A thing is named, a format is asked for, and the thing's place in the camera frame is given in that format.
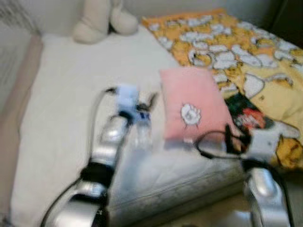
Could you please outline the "clear plastic water bottle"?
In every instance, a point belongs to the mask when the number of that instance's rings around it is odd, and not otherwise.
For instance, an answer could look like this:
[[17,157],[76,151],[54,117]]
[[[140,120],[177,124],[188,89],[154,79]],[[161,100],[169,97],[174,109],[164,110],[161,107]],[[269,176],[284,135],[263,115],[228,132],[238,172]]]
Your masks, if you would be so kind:
[[138,118],[135,121],[134,149],[146,151],[150,150],[152,145],[150,113],[138,112]]

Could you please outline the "pink pillow with white patch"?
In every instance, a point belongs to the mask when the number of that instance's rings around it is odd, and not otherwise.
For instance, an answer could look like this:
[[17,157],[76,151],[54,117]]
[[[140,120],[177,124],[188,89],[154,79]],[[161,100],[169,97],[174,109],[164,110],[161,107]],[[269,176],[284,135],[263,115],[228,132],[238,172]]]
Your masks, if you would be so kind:
[[159,71],[164,99],[164,138],[195,139],[226,126],[239,135],[210,70],[180,67]]

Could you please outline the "white quilted mattress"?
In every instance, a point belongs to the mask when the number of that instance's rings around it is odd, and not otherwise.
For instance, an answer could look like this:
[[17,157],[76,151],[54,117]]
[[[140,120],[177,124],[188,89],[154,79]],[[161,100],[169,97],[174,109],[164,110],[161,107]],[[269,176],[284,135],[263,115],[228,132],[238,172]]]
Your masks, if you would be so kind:
[[[93,45],[43,36],[41,65],[22,119],[17,175],[9,222],[39,227],[48,206],[88,160],[89,115],[109,87],[130,84],[141,99],[161,92],[160,70],[179,63],[145,28],[111,35]],[[113,179],[111,227],[153,227],[240,194],[242,173],[233,162],[209,160],[183,143],[165,143],[164,104],[151,117],[151,149],[128,139]]]

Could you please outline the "orange cartoon print blanket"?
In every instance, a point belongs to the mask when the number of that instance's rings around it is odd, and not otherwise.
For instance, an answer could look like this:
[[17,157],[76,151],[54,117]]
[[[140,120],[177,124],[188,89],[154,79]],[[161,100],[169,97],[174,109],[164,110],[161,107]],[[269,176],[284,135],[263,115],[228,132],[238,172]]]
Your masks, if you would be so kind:
[[271,162],[303,167],[303,50],[225,9],[143,17],[142,24],[182,67],[210,70],[224,99],[242,93],[270,120],[294,128]]

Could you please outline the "cream plush toy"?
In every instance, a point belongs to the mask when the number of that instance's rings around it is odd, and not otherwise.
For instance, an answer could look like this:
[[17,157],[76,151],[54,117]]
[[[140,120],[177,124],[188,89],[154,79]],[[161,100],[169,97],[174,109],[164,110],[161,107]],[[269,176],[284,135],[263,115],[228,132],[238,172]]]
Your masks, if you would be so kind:
[[82,16],[74,26],[72,39],[79,44],[96,44],[108,37],[110,28],[123,36],[138,32],[138,18],[125,8],[124,2],[83,0]]

